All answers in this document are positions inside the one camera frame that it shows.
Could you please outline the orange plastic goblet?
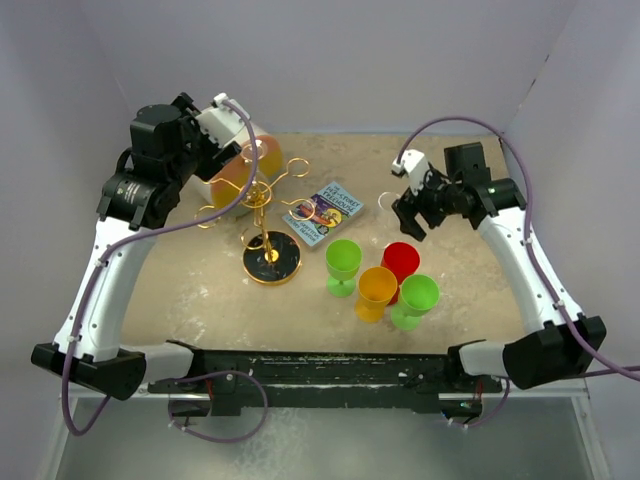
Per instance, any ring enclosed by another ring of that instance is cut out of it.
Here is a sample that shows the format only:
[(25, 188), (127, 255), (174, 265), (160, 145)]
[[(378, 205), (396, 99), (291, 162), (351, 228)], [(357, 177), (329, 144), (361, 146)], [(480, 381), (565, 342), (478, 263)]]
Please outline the orange plastic goblet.
[(356, 316), (367, 323), (381, 320), (397, 288), (397, 279), (389, 269), (382, 266), (367, 269), (358, 282)]

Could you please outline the green goblet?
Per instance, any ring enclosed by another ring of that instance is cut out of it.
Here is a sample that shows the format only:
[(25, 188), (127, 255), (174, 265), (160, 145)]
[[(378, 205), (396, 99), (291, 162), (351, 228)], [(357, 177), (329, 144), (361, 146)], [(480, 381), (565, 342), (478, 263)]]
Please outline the green goblet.
[(398, 301), (391, 310), (391, 322), (403, 331), (416, 329), (439, 301), (437, 283), (424, 274), (408, 276), (400, 286)]
[(356, 288), (355, 277), (362, 262), (360, 246), (349, 239), (337, 239), (325, 253), (328, 291), (339, 298), (350, 296)]

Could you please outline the gold wine glass rack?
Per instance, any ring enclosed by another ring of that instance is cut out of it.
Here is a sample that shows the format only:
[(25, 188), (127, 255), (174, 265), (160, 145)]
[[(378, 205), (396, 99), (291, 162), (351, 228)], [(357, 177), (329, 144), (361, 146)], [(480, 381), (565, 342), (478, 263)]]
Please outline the gold wine glass rack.
[[(248, 230), (240, 235), (243, 245), (242, 263), (247, 276), (263, 285), (281, 285), (297, 274), (301, 266), (301, 248), (289, 234), (272, 230), (267, 225), (268, 207), (276, 202), (275, 187), (284, 178), (303, 178), (310, 172), (310, 163), (301, 157), (284, 159), (283, 172), (274, 180), (258, 181), (255, 177), (243, 200), (234, 207), (234, 215), (250, 213), (257, 234), (248, 238)], [(217, 210), (204, 204), (196, 217), (204, 217)]]

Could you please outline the clear glass on table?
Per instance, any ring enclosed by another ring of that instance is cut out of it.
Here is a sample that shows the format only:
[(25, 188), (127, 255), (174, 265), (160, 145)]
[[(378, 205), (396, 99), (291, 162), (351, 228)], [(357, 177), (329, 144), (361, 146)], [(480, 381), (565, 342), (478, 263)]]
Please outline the clear glass on table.
[(393, 203), (399, 198), (400, 195), (398, 193), (383, 192), (377, 199), (369, 237), (370, 243), (376, 248), (386, 248), (400, 234), (399, 221), (392, 209)]

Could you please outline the colourful children's book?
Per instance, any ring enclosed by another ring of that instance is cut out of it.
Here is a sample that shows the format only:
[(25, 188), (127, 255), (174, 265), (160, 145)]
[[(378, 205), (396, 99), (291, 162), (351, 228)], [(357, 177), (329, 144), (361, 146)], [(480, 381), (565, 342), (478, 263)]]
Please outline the colourful children's book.
[(331, 238), (363, 211), (364, 203), (336, 181), (295, 202), (282, 219), (310, 249)]

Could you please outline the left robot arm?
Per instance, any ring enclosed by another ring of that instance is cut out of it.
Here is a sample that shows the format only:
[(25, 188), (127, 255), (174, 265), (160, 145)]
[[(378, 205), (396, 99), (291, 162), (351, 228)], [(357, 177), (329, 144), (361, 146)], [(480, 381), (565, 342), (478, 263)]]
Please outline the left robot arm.
[(247, 112), (225, 94), (198, 109), (185, 93), (169, 104), (140, 109), (130, 124), (131, 143), (104, 183), (92, 253), (63, 326), (31, 354), (37, 367), (118, 400), (145, 383), (171, 379), (184, 392), (202, 387), (204, 365), (192, 348), (174, 342), (126, 347), (122, 325), (133, 288), (180, 192), (196, 176), (212, 179), (240, 152), (236, 136)]

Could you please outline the red plastic goblet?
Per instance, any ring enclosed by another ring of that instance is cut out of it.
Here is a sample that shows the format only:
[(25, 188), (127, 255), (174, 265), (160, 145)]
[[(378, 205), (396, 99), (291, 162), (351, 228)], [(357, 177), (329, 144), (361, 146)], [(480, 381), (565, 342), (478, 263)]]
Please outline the red plastic goblet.
[(396, 292), (389, 302), (390, 305), (397, 302), (402, 282), (417, 271), (420, 262), (418, 251), (408, 243), (393, 242), (385, 247), (381, 266), (390, 270), (397, 281)]

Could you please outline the white orange cylinder appliance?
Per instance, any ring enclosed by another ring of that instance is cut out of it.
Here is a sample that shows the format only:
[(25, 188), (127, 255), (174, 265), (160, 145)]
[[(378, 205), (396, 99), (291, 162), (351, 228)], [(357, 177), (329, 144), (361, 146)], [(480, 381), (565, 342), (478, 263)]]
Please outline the white orange cylinder appliance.
[[(253, 123), (252, 126), (254, 133), (256, 134), (256, 138), (261, 135), (272, 136), (255, 123)], [(246, 128), (234, 138), (234, 141), (241, 147), (245, 142), (250, 141)], [(251, 171), (250, 161), (245, 161), (239, 153), (239, 155), (228, 163), (209, 183), (200, 180), (196, 176), (193, 176), (190, 179), (190, 182), (197, 193), (203, 198), (206, 205), (222, 209), (236, 198), (238, 194), (237, 187), (242, 189), (246, 184)], [(258, 181), (274, 180), (283, 172), (283, 168), (284, 157), (282, 152), (282, 164), (280, 168), (261, 170), (258, 166), (256, 179)]]

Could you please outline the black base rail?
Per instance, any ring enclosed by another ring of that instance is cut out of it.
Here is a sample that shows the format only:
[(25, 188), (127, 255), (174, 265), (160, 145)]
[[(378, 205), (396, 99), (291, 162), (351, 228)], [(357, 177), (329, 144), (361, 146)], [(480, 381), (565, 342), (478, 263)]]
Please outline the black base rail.
[(443, 394), (470, 400), (499, 393), (489, 376), (469, 376), (444, 354), (265, 352), (197, 349), (184, 381), (149, 386), (154, 394), (213, 398), (216, 416), (244, 408), (408, 409), (437, 413)]

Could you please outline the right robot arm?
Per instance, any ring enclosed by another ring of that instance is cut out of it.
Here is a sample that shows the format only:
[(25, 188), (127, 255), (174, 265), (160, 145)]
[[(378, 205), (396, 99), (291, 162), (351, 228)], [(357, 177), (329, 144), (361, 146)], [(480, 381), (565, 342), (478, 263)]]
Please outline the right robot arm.
[[(392, 209), (400, 230), (417, 241), (449, 216), (468, 220), (490, 247), (505, 274), (524, 324), (524, 337), (507, 344), (473, 341), (449, 349), (446, 383), (467, 391), (480, 375), (511, 380), (529, 389), (586, 372), (606, 336), (598, 316), (588, 317), (563, 287), (532, 228), (525, 225), (526, 201), (514, 180), (494, 179), (480, 143), (449, 147), (444, 172), (415, 149), (396, 157), (394, 176), (409, 185)], [(583, 348), (575, 339), (588, 343)]]

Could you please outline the clear wine glass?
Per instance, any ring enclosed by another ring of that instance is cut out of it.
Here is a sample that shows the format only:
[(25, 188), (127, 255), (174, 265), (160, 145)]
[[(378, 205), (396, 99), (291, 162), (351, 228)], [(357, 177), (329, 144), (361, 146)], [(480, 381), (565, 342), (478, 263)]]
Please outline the clear wine glass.
[[(261, 170), (279, 169), (282, 164), (282, 151), (278, 141), (269, 135), (261, 135), (256, 138), (256, 147)], [(252, 144), (247, 141), (243, 144), (240, 156), (245, 161), (253, 159)]]

